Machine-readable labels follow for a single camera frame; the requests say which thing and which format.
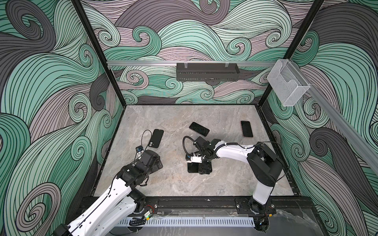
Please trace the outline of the black case edge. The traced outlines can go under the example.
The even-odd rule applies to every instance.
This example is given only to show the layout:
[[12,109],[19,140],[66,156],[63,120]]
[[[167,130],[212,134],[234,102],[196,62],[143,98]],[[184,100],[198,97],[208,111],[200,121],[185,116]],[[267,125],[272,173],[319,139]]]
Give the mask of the black case edge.
[[158,148],[160,146],[164,131],[161,129],[155,129],[152,133],[152,136],[149,140],[149,148]]

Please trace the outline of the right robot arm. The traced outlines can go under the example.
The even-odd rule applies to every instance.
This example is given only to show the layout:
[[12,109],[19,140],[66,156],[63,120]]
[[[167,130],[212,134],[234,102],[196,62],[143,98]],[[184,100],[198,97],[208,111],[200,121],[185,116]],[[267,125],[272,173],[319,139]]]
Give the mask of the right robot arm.
[[193,140],[197,151],[185,152],[189,173],[208,175],[212,172],[212,161],[219,158],[229,158],[249,164],[257,185],[250,199],[252,212],[266,214],[269,197],[283,171],[283,161],[265,143],[241,145],[227,143],[220,139],[207,141],[202,137]]

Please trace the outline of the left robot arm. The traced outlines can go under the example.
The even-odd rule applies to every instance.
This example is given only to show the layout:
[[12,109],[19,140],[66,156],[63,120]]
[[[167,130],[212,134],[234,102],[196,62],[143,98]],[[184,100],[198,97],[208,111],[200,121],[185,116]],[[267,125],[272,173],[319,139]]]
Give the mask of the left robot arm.
[[123,218],[143,211],[145,195],[136,187],[162,168],[156,152],[143,151],[139,158],[121,168],[109,188],[85,212],[68,225],[58,226],[53,235],[105,236]]

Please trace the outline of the black phone patterned reflection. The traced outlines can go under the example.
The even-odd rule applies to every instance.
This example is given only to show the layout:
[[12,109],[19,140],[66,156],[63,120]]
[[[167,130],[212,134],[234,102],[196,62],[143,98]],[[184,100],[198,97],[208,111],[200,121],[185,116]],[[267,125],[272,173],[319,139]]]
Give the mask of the black phone patterned reflection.
[[210,132],[210,129],[196,123],[196,122],[192,122],[189,126],[189,129],[193,130],[194,132],[206,137],[209,132]]

